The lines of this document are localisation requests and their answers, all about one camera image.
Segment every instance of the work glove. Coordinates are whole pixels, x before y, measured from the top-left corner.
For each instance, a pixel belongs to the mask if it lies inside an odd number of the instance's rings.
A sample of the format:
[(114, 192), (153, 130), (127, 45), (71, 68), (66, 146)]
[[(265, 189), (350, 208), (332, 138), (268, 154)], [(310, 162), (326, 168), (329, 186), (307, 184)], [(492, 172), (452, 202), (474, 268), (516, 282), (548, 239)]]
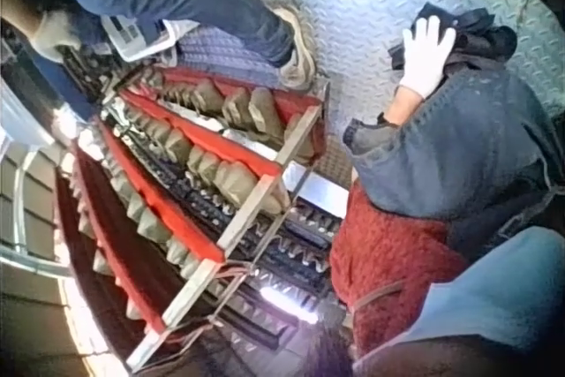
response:
[(443, 78), (443, 67), (456, 42), (456, 30), (448, 28), (440, 41), (440, 19), (432, 16), (416, 21), (416, 31), (406, 29), (404, 37), (404, 76), (400, 86), (424, 99), (432, 94)]
[(29, 41), (37, 53), (58, 64), (63, 63), (63, 55), (57, 46), (80, 49), (80, 40), (71, 33), (70, 16), (65, 11), (44, 12), (39, 28)]

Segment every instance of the diamond plate floor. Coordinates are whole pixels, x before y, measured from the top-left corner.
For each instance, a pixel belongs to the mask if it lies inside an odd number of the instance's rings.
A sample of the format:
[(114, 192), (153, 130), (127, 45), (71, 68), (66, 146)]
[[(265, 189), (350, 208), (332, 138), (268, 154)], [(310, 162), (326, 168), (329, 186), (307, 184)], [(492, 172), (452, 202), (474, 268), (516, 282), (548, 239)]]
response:
[[(329, 130), (335, 135), (352, 117), (375, 119), (387, 105), (401, 77), (390, 70), (387, 50), (428, 1), (451, 11), (486, 7), (498, 24), (515, 28), (518, 50), (508, 68), (533, 87), (552, 114), (565, 109), (565, 33), (539, 0), (265, 1), (299, 10), (306, 42), (316, 51), (320, 71), (332, 81)], [(277, 84), (275, 70), (219, 30), (199, 28), (181, 41), (181, 50), (181, 60), (190, 66)]]

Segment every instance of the gray sleeve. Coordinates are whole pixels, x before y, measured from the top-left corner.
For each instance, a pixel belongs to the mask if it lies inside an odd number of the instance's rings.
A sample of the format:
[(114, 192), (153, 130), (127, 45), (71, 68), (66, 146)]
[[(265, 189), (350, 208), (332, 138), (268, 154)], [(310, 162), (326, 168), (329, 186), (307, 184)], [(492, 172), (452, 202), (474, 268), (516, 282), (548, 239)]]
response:
[(343, 143), (355, 157), (381, 147), (390, 141), (397, 131), (398, 127), (393, 124), (371, 125), (352, 119), (343, 134)]

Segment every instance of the red sweater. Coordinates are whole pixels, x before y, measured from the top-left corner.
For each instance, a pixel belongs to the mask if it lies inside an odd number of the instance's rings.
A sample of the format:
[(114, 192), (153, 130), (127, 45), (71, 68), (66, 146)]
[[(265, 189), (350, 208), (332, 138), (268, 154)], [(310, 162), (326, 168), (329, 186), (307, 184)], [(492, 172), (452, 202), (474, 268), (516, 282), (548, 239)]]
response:
[(330, 253), (337, 296), (353, 309), (374, 290), (403, 280), (399, 292), (359, 308), (353, 334), (364, 355), (406, 330), (418, 317), (431, 283), (453, 280), (467, 261), (444, 243), (442, 222), (393, 215), (377, 209), (357, 181)]

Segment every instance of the hair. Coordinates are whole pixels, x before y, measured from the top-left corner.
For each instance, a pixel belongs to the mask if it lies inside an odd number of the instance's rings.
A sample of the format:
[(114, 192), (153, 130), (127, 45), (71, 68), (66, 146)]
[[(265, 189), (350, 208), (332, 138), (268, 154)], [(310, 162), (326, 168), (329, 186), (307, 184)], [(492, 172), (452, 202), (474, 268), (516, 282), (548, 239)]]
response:
[(367, 357), (353, 371), (350, 344), (337, 329), (319, 328), (295, 377), (518, 377), (526, 359), (479, 336), (401, 343)]
[(303, 365), (295, 377), (353, 377), (350, 342), (337, 328), (316, 328)]

